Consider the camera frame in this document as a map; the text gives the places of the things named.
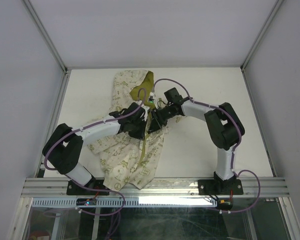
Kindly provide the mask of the cream green printed jacket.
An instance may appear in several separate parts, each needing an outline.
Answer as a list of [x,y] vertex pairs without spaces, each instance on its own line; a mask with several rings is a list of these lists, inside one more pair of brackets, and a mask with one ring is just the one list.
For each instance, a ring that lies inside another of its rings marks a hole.
[[[114,76],[110,112],[121,111],[131,103],[148,96],[154,87],[154,74],[149,70],[123,70]],[[119,191],[127,183],[138,189],[145,187],[155,177],[164,139],[169,127],[146,134],[144,139],[130,137],[127,133],[106,136],[88,145],[99,156],[105,173],[104,185]]]

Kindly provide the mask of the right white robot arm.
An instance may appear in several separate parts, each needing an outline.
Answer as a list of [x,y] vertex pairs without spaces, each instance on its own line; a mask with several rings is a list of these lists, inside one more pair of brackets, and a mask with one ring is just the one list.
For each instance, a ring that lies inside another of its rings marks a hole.
[[231,181],[236,179],[234,171],[235,151],[241,143],[245,128],[234,111],[232,105],[225,102],[212,106],[183,98],[176,88],[164,93],[167,104],[150,112],[151,122],[148,133],[161,130],[168,120],[175,116],[193,117],[204,121],[210,138],[217,147],[217,167],[213,173],[213,187],[220,194],[231,189]]

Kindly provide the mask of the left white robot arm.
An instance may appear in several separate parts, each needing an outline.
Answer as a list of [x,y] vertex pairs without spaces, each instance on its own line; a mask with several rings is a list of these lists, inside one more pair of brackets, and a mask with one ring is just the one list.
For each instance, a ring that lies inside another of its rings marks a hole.
[[145,135],[149,108],[136,102],[121,111],[110,112],[101,120],[73,128],[65,123],[57,126],[42,149],[45,162],[53,169],[77,183],[83,194],[95,188],[94,176],[79,163],[82,148],[105,137],[128,133],[137,139]]

